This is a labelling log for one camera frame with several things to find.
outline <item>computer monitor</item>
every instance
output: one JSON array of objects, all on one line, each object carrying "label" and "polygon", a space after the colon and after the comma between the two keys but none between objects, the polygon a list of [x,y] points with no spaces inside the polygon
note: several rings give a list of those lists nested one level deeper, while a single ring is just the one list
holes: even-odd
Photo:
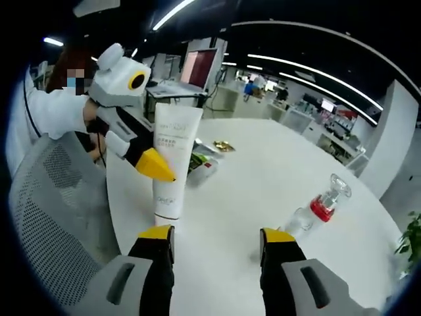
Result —
[{"label": "computer monitor", "polygon": [[307,93],[304,93],[303,95],[303,101],[306,101],[307,103],[313,104],[317,109],[321,108],[321,104],[319,102],[319,100],[317,100],[316,97],[313,97]]},{"label": "computer monitor", "polygon": [[335,109],[335,105],[332,102],[330,102],[326,99],[323,99],[322,108],[329,111],[329,112],[333,112],[334,109]]},{"label": "computer monitor", "polygon": [[181,82],[204,89],[211,73],[217,49],[190,51],[184,62]]}]

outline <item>green plant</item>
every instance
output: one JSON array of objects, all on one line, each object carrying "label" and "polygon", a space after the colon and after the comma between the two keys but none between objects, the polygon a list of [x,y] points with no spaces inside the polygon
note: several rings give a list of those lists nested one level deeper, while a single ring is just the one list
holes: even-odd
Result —
[{"label": "green plant", "polygon": [[411,222],[407,226],[407,230],[403,233],[400,245],[395,253],[406,253],[411,251],[408,258],[408,269],[410,272],[418,260],[421,259],[421,214],[410,212],[409,216],[412,217]]}]

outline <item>person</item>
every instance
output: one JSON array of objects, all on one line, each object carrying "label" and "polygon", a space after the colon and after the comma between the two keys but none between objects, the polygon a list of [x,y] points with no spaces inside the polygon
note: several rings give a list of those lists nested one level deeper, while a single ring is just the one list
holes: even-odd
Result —
[{"label": "person", "polygon": [[[86,94],[96,68],[91,56],[82,43],[67,44],[54,66],[45,91],[51,93],[66,87],[69,93]],[[81,132],[76,132],[76,136],[94,162],[105,154],[107,147],[104,136]]]},{"label": "person", "polygon": [[250,98],[250,95],[253,95],[253,89],[255,88],[254,81],[249,80],[249,82],[244,87],[244,101],[247,102]]},{"label": "person", "polygon": [[285,87],[285,89],[282,89],[281,91],[278,92],[278,99],[280,101],[286,101],[286,99],[288,98],[288,87]]},{"label": "person", "polygon": [[37,90],[28,68],[11,97],[5,146],[11,177],[40,135],[46,133],[57,140],[71,131],[86,133],[87,125],[95,119],[96,113],[97,105],[87,95],[71,95],[63,90],[48,94]]}]

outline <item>ceiling light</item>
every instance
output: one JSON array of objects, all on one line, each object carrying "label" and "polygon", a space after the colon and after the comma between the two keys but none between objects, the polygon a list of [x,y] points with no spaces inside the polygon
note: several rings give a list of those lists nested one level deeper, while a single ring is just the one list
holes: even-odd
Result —
[{"label": "ceiling light", "polygon": [[192,3],[194,0],[184,0],[179,5],[177,5],[175,8],[173,8],[170,12],[164,16],[161,21],[155,24],[152,30],[157,31],[162,25],[165,24],[166,21],[171,19],[176,13],[180,10],[182,10],[184,7],[188,6],[190,3]]},{"label": "ceiling light", "polygon": [[354,109],[356,112],[360,113],[360,115],[362,115],[363,117],[365,117],[366,119],[368,119],[368,120],[369,120],[371,123],[373,123],[374,125],[377,125],[377,122],[376,122],[375,120],[373,120],[371,117],[369,117],[369,116],[368,116],[368,115],[367,115],[364,111],[360,110],[358,107],[356,107],[356,106],[355,106],[355,105],[353,105],[352,103],[349,103],[347,100],[343,99],[342,97],[338,96],[337,94],[334,94],[333,92],[331,92],[331,91],[329,91],[329,90],[326,90],[325,88],[322,88],[322,87],[320,87],[320,86],[317,86],[316,84],[313,84],[312,82],[305,81],[305,80],[303,80],[303,79],[301,79],[301,78],[298,78],[298,77],[292,76],[292,75],[290,75],[290,74],[285,74],[285,73],[283,73],[283,72],[280,72],[279,74],[280,74],[281,76],[285,76],[285,77],[288,77],[288,78],[291,78],[291,79],[294,79],[294,80],[300,81],[300,82],[302,82],[302,83],[304,83],[304,84],[308,84],[309,86],[315,87],[316,89],[318,89],[318,90],[320,90],[320,91],[323,91],[323,92],[325,92],[325,93],[327,93],[327,94],[330,94],[332,97],[334,97],[334,98],[336,98],[336,99],[338,99],[338,100],[340,100],[340,101],[344,102],[345,104],[347,104],[348,106],[350,106],[350,108],[352,108],[352,109]]},{"label": "ceiling light", "polygon": [[136,55],[137,54],[137,48],[133,51],[133,53],[132,53],[132,58],[134,57],[134,55]]},{"label": "ceiling light", "polygon": [[350,86],[346,82],[344,82],[344,81],[342,81],[342,80],[340,80],[340,79],[338,79],[336,77],[330,76],[329,74],[326,74],[325,72],[322,72],[320,70],[317,70],[317,69],[314,69],[314,68],[311,68],[311,67],[307,67],[305,65],[300,65],[300,64],[294,63],[292,61],[286,61],[284,59],[279,59],[279,58],[274,58],[274,57],[267,57],[267,56],[261,56],[261,55],[253,55],[253,54],[248,54],[248,56],[249,57],[254,57],[254,58],[260,58],[260,59],[267,59],[268,61],[277,61],[279,63],[289,64],[289,65],[300,67],[300,68],[303,68],[303,69],[307,69],[309,71],[312,71],[312,72],[315,72],[315,73],[320,74],[322,76],[325,76],[325,77],[327,77],[329,79],[332,79],[333,81],[336,81],[337,83],[339,83],[339,84],[347,87],[348,89],[353,90],[355,93],[359,94],[360,96],[362,96],[363,98],[365,98],[366,100],[368,100],[371,104],[373,104],[379,110],[383,111],[383,107],[381,107],[377,102],[375,102],[368,95],[363,94],[360,90],[357,90],[356,88]]},{"label": "ceiling light", "polygon": [[56,46],[63,46],[64,44],[61,41],[57,41],[55,39],[52,38],[44,38],[44,42],[45,43],[50,43]]},{"label": "ceiling light", "polygon": [[263,70],[262,67],[258,67],[258,66],[251,66],[251,65],[247,65],[247,68],[252,68],[252,69],[257,69],[257,70]]}]

